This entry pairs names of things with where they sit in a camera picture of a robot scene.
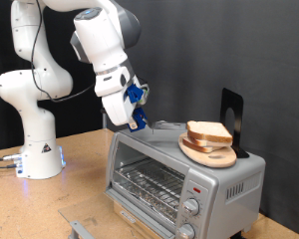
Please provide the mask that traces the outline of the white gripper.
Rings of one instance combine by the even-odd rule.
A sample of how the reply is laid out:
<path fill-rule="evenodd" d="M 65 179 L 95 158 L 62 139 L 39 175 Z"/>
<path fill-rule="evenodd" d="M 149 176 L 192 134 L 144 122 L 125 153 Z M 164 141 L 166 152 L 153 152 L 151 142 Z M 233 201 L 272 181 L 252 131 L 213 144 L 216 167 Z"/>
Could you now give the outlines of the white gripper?
<path fill-rule="evenodd" d="M 148 85 L 141 85 L 127 67 L 96 75 L 95 92 L 114 125 L 128 123 L 131 129 L 138 128 L 133 112 L 147 101 Z"/>

